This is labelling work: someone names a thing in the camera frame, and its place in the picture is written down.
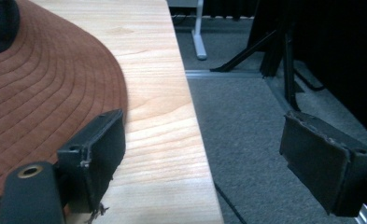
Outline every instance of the brown hat brim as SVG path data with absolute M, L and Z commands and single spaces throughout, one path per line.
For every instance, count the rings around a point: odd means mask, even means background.
M 76 25 L 17 0 L 20 28 L 0 53 L 0 195 L 8 173 L 56 150 L 92 118 L 122 108 L 127 91 L 109 50 Z

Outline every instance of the light wood tabletop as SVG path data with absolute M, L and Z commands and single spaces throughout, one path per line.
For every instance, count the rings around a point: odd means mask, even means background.
M 166 1 L 34 2 L 97 37 L 125 75 L 126 154 L 95 223 L 222 223 Z

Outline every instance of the floor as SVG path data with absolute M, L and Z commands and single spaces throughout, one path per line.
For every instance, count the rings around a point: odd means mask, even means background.
M 231 73 L 210 73 L 247 44 L 252 19 L 203 19 L 207 60 L 198 61 L 191 39 L 193 17 L 174 18 L 191 95 L 205 142 L 225 223 L 356 223 L 328 216 L 279 155 L 284 115 L 282 70 L 274 78 L 259 73 L 257 52 Z M 321 86 L 302 62 L 295 67 Z M 327 90 L 311 91 L 300 79 L 297 93 L 304 113 L 317 116 L 367 145 L 367 131 Z

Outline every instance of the black curtain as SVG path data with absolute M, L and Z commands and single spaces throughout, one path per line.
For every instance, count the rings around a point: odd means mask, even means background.
M 238 20 L 241 16 L 254 16 L 259 0 L 204 0 L 203 14 L 211 17 L 232 16 Z

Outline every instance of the carpeted floor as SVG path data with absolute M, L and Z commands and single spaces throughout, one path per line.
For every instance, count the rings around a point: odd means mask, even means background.
M 252 20 L 204 19 L 206 61 L 195 56 L 194 18 L 177 17 L 174 22 L 212 175 L 245 222 L 356 223 L 354 218 L 327 216 L 278 153 L 287 111 L 280 97 L 281 71 L 273 79 L 262 78 L 257 73 L 262 53 L 256 53 L 234 69 L 249 76 L 212 77 L 207 72 L 246 46 Z M 296 67 L 321 85 L 304 64 L 296 62 Z M 367 145 L 367 131 L 327 90 L 313 92 L 300 80 L 297 83 L 303 89 L 297 94 L 303 112 L 325 119 Z M 221 197 L 219 202 L 225 223 L 240 223 Z

